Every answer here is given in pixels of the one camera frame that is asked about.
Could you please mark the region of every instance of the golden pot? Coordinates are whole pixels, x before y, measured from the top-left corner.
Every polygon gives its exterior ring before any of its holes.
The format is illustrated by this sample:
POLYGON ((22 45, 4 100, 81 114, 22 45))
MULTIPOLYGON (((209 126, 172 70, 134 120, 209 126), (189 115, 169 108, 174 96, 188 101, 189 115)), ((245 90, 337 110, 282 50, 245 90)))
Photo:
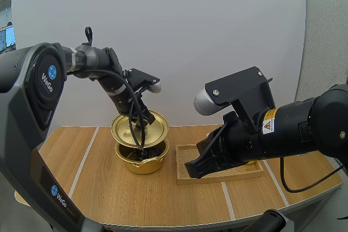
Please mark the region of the golden pot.
POLYGON ((164 155, 168 152, 169 141, 165 138, 162 142, 156 145, 161 151, 161 155, 158 157, 149 158, 143 161, 132 160, 133 148, 129 148, 120 144, 115 145, 115 152, 119 156, 125 165, 125 167, 136 174, 150 174, 159 170, 162 167, 164 155))
MULTIPOLYGON (((168 122, 161 114, 153 110, 149 110, 149 112, 151 112, 155 117, 155 121, 145 127, 144 148, 149 148, 159 144, 166 138, 169 131, 168 122)), ((135 123, 132 124, 134 134, 140 142, 140 129, 135 127, 135 123)), ((111 124, 111 133, 118 143, 130 148, 138 148, 131 135, 127 116, 120 114, 113 120, 113 123, 111 124)))

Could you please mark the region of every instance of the cable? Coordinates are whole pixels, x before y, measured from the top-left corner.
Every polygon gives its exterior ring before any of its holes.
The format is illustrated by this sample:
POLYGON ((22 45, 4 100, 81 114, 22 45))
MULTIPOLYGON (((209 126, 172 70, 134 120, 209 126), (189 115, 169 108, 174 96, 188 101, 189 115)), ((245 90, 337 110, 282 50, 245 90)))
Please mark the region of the cable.
POLYGON ((343 168, 343 165, 339 166, 336 170, 334 170, 333 172, 331 172, 330 174, 326 175, 325 177, 323 177, 322 179, 318 180, 316 183, 313 183, 307 187, 304 187, 302 189, 298 189, 298 190, 292 190, 287 186, 287 183, 285 182, 285 178, 284 178, 284 157, 280 158, 281 160, 281 180, 282 180, 282 184, 284 186, 284 188, 286 189, 286 191, 290 192, 290 193, 298 193, 298 192, 302 192, 305 190, 309 190, 310 188, 316 186, 317 184, 321 183, 322 181, 324 181, 325 179, 327 179, 328 177, 334 175, 336 172, 338 172, 340 169, 343 168))
MULTIPOLYGON (((129 85, 129 83, 127 83, 127 81, 121 77, 120 75, 118 75, 117 73, 114 73, 113 71, 108 71, 108 70, 102 70, 102 69, 94 69, 94 70, 85 70, 83 71, 84 73, 103 73, 106 74, 108 76, 112 76, 117 78, 118 80, 120 80, 128 89, 130 95, 132 96, 132 105, 131 105, 131 109, 133 108, 133 104, 135 104, 136 107, 136 111, 138 112, 138 118, 139 118, 139 123, 140 123, 140 130, 141 130, 141 144, 140 144, 140 149, 143 149, 144 145, 145 145, 145 125, 144 125, 144 119, 142 117, 142 113, 141 113, 141 109, 140 109, 140 104, 138 102, 138 98, 135 94, 135 92, 133 91, 132 87, 129 85)), ((135 135, 133 136, 135 144, 138 143, 135 135)))
MULTIPOLYGON (((141 93, 144 92, 146 89, 148 88, 148 85, 145 85, 143 86, 135 95, 136 95, 136 98, 138 99, 139 96, 141 97, 141 93)), ((131 103, 130 105, 130 109, 129 109, 129 115, 128 115, 128 123, 129 123, 129 129, 130 129, 130 133, 133 137, 133 140, 135 142, 135 145, 137 145, 139 147, 140 150, 143 150, 143 146, 140 146, 139 145, 139 142, 138 142, 138 139, 136 138, 135 136, 135 133, 134 133, 134 129, 133 129, 133 124, 132 124, 132 114, 133 114, 133 105, 134 105, 134 102, 131 103)))
POLYGON ((129 129, 130 129, 130 133, 132 134, 132 137, 133 137, 133 140, 135 142, 135 145, 137 145, 139 147, 139 149, 143 149, 140 144, 139 144, 139 141, 138 139, 136 138, 135 136, 135 133, 134 133, 134 129, 133 129, 133 124, 132 124, 132 111, 133 111, 133 105, 134 105, 134 102, 132 102, 132 104, 130 105, 130 110, 129 110, 129 116, 128 116, 128 123, 129 123, 129 129))

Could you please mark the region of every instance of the black contents in pot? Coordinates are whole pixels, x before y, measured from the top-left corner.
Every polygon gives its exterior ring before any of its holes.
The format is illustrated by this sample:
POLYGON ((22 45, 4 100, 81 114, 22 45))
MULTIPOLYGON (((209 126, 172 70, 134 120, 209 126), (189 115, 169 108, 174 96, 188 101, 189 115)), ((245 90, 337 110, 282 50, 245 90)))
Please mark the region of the black contents in pot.
POLYGON ((143 151, 141 151, 139 149, 135 149, 135 150, 133 150, 131 155, 132 155, 132 160, 143 161, 145 159, 160 156, 161 151, 156 146, 154 146, 151 148, 145 148, 143 151))

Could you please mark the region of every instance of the wooden tray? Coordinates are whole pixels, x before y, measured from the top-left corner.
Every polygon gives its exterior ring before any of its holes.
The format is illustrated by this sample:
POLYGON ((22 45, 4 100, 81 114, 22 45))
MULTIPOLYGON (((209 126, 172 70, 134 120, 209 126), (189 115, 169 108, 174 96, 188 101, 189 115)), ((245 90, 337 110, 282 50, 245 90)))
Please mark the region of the wooden tray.
POLYGON ((204 176, 201 179, 191 179, 189 173, 185 168, 185 163, 194 159, 197 159, 200 155, 195 144, 176 145, 176 172, 177 172, 177 185, 187 184, 203 184, 231 181, 238 179, 249 179, 255 177, 261 177, 263 175, 263 168, 258 161, 252 164, 246 164, 237 168, 231 168, 230 170, 211 173, 204 176))

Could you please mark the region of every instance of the pot handle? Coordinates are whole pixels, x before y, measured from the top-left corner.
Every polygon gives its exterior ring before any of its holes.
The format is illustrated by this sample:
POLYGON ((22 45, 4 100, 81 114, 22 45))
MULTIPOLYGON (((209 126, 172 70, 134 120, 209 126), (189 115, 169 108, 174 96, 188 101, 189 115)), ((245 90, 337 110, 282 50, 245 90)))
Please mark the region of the pot handle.
POLYGON ((143 160, 139 165, 138 164, 133 164, 133 165, 140 168, 142 165, 153 162, 153 161, 161 161, 161 159, 159 157, 153 157, 153 158, 143 160))

